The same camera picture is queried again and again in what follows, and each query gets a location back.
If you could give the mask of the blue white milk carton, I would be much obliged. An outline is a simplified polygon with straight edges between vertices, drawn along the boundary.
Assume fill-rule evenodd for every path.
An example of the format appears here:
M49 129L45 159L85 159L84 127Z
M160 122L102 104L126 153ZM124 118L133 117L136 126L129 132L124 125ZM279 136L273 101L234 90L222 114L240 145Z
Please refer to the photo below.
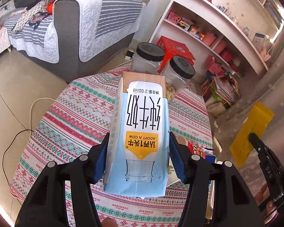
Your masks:
M104 192L129 197L164 196L168 165L165 78L123 71L111 118Z

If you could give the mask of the yellow paper bag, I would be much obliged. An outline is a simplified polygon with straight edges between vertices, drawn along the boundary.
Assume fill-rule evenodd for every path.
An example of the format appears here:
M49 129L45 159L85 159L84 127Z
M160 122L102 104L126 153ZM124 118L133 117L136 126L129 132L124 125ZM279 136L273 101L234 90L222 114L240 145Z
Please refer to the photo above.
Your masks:
M230 146L230 151L238 168L241 168L250 152L254 149L249 142L249 135L255 133L261 138L272 121L275 113L261 103L256 103L250 110L246 120Z

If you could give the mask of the red snack packet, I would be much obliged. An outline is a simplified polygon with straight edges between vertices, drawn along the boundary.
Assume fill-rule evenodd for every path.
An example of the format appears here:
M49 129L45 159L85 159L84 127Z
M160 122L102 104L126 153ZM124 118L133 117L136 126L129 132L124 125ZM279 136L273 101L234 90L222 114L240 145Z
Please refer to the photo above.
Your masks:
M197 142L188 142L187 144L189 150L192 154L197 154L202 158L206 158L207 155L213 156L214 149L203 147L199 145Z

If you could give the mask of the stack of books and bags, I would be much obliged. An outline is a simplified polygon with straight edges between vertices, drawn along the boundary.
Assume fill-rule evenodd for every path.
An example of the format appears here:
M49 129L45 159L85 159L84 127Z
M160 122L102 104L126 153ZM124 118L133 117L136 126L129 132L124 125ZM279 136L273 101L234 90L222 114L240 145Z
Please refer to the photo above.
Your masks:
M230 75L211 76L201 90L207 111L214 117L221 116L241 98L237 81Z

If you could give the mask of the patterned striped tablecloth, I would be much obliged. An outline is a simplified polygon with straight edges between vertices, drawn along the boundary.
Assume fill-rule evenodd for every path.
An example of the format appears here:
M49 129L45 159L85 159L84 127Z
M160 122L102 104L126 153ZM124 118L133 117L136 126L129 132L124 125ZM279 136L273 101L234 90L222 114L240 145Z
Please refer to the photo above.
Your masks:
M17 165L9 191L25 200L50 161L71 162L100 144L110 129L116 90L126 64L108 72L72 81L57 97L31 136ZM169 103L170 130L174 135L212 146L204 99L190 84ZM138 198L106 194L101 184L91 186L100 219L110 217L119 226L177 226L188 187L180 182L167 187L164 197Z

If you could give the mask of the plastic jar light nuts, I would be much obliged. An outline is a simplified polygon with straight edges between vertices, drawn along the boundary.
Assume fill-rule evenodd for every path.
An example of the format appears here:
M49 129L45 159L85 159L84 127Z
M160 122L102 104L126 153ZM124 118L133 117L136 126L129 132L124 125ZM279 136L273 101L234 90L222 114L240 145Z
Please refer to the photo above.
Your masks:
M170 103L190 82L195 75L195 69L186 59L175 55L168 60L160 75L165 77L166 99Z

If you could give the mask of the white bookshelf unit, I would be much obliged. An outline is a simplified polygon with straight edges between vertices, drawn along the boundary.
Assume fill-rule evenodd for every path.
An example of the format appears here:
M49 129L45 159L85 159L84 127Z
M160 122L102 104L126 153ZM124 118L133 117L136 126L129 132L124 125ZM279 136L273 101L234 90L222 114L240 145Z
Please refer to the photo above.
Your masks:
M185 19L196 21L199 32L205 34L207 31L212 31L217 35L217 38L210 45L206 45L204 40L185 30L183 26L169 21L168 15L170 12ZM194 67L200 76L205 76L205 60L209 55L217 59L225 70L231 74L235 73L229 63L215 51L215 48L222 40L227 42L227 46L240 56L243 66L247 67L248 70L252 70L258 77L263 77L268 71L266 63L264 63L248 37L231 19L207 0L171 0L149 41L155 44L161 36L187 46L194 56Z

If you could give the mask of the red gift box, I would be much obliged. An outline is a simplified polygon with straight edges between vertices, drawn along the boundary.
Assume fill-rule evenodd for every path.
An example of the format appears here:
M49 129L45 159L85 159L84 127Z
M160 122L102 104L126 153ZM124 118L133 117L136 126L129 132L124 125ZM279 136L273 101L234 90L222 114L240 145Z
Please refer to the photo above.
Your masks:
M175 55L186 59L192 66L194 65L193 61L195 60L195 58L185 44L174 41L165 36L161 36L157 42L157 46L162 48L165 53L164 58L161 62L161 66L159 70L157 70L157 73L161 73L167 64L167 61L172 59Z

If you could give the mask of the plastic jar dark nuts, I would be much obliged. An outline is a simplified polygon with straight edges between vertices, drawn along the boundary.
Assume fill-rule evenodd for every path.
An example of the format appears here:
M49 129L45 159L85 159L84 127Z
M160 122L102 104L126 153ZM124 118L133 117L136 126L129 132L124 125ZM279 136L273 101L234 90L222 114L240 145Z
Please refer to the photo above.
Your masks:
M152 43L139 43L132 57L130 71L158 75L165 57L164 50Z

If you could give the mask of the grey sofa with quilt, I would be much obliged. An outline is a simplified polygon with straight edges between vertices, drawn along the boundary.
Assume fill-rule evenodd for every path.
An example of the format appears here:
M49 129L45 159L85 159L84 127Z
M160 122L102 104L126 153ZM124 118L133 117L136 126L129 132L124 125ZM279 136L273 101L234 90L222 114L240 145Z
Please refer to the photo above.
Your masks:
M56 0L38 26L12 29L22 13L1 17L11 46L66 82L96 73L128 47L145 4L139 0Z

